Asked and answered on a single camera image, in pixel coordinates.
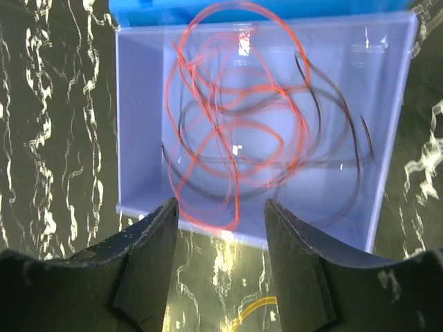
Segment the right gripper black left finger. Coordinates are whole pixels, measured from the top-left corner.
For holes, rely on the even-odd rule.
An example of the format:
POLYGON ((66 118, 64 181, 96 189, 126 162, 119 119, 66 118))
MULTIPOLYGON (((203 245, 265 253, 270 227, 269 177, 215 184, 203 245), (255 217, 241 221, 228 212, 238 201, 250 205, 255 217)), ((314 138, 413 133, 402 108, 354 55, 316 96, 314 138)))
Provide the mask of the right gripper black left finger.
POLYGON ((140 221, 66 259, 1 252, 2 331, 161 331, 179 209, 140 221))

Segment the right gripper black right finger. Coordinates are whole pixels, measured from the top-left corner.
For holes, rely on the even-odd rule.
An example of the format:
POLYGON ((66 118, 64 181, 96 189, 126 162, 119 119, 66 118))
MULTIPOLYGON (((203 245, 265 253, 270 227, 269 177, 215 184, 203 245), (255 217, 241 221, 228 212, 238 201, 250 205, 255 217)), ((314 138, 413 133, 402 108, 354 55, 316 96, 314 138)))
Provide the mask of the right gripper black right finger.
POLYGON ((393 261, 268 200, 266 238, 283 331, 441 331, 442 250, 393 261))

